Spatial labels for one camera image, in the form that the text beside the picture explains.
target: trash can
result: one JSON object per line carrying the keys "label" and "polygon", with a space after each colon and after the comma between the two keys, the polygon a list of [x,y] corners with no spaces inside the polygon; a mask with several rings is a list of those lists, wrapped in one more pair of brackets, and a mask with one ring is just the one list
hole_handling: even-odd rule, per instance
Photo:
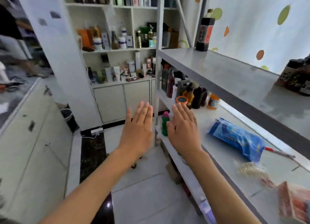
{"label": "trash can", "polygon": [[74,119],[71,109],[64,108],[64,109],[61,109],[60,112],[62,116],[64,117],[65,122],[68,124],[71,132],[76,131],[79,128],[79,126],[77,125]]}

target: right hand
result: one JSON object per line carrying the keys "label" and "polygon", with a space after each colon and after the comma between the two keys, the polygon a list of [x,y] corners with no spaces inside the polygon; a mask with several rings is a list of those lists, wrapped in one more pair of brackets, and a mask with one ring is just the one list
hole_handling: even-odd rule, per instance
{"label": "right hand", "polygon": [[177,106],[173,105],[172,109],[176,129],[170,121],[167,122],[168,138],[176,151],[188,161],[192,155],[202,151],[197,120],[186,105],[177,103]]}

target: hand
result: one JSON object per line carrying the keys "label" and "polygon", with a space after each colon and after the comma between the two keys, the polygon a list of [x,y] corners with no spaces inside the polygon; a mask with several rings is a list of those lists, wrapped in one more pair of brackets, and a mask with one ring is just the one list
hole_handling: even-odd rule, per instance
{"label": "hand", "polygon": [[202,151],[197,120],[186,105],[178,103],[177,106],[173,105],[172,109],[176,129],[170,121],[167,122],[168,138],[176,151],[188,161],[193,153]]}
{"label": "hand", "polygon": [[153,107],[147,102],[141,102],[131,121],[131,109],[128,109],[125,126],[118,149],[132,156],[133,162],[145,154],[150,148],[152,132]]}

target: blue plastic bag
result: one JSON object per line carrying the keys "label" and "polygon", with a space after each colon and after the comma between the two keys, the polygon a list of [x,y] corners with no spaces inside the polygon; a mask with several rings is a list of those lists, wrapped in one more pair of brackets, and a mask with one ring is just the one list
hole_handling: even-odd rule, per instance
{"label": "blue plastic bag", "polygon": [[251,162],[259,162],[265,148],[265,142],[260,136],[254,135],[223,118],[216,120],[209,134],[242,151],[242,154]]}

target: left hand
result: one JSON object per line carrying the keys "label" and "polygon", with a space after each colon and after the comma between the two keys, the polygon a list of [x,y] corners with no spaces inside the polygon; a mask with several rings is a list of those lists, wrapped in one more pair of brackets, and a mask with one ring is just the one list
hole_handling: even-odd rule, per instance
{"label": "left hand", "polygon": [[131,120],[131,109],[128,109],[125,126],[122,132],[118,149],[124,150],[127,155],[136,161],[144,155],[151,146],[153,107],[147,102],[141,102]]}

